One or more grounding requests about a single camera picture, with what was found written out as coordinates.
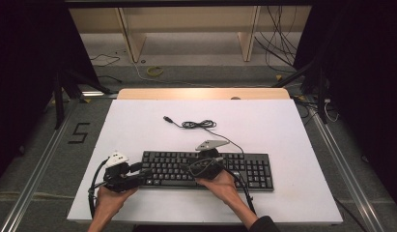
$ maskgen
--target black sleeve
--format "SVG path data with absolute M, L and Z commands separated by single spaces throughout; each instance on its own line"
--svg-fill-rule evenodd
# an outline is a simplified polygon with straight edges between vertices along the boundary
M 249 228 L 249 232 L 278 232 L 279 229 L 269 216 L 257 219 Z

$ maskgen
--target keyboard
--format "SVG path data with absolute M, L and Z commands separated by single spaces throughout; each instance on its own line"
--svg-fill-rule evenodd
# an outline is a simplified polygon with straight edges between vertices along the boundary
M 249 191 L 273 191 L 273 180 L 268 154 L 219 153 L 223 165 L 237 177 L 241 175 L 243 184 Z M 181 169 L 188 164 L 188 158 L 195 158 L 195 152 L 145 151 L 142 158 L 143 169 L 152 169 L 153 175 L 145 180 L 142 189 L 205 189 L 198 185 L 192 176 Z M 235 182 L 238 191 L 241 184 Z

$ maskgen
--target background desk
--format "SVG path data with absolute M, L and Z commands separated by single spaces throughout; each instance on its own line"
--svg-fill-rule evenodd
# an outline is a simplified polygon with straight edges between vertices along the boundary
M 190 89 L 191 96 L 216 90 Z M 96 149 L 71 207 L 69 220 L 89 221 L 87 189 L 99 164 L 115 150 L 141 160 L 146 150 L 193 151 L 206 139 L 218 139 L 204 130 L 180 130 L 166 123 L 217 122 L 215 132 L 227 136 L 247 153 L 268 153 L 275 191 L 251 193 L 259 216 L 270 215 L 276 222 L 336 224 L 342 218 L 331 197 L 322 170 L 312 150 L 295 104 L 291 100 L 229 101 L 230 95 L 264 92 L 268 89 L 227 89 L 221 100 L 116 100 L 112 103 Z M 238 152 L 234 146 L 219 152 Z M 234 213 L 206 190 L 140 189 L 125 204 L 114 220 L 131 223 L 237 224 Z

